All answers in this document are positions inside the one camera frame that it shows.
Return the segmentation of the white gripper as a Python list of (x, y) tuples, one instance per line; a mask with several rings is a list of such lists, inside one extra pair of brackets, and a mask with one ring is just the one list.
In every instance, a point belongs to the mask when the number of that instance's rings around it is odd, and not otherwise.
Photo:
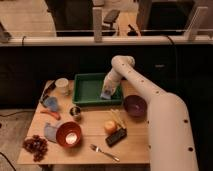
[(116, 92), (117, 87), (120, 85), (120, 80), (117, 77), (107, 75), (104, 79), (102, 91), (113, 95)]

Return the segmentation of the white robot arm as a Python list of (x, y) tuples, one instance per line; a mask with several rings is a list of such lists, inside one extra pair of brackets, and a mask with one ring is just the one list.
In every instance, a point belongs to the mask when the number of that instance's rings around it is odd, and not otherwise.
[(147, 103), (151, 171), (199, 171), (185, 102), (137, 72), (132, 56), (116, 55), (111, 65), (102, 91), (113, 94), (125, 78)]

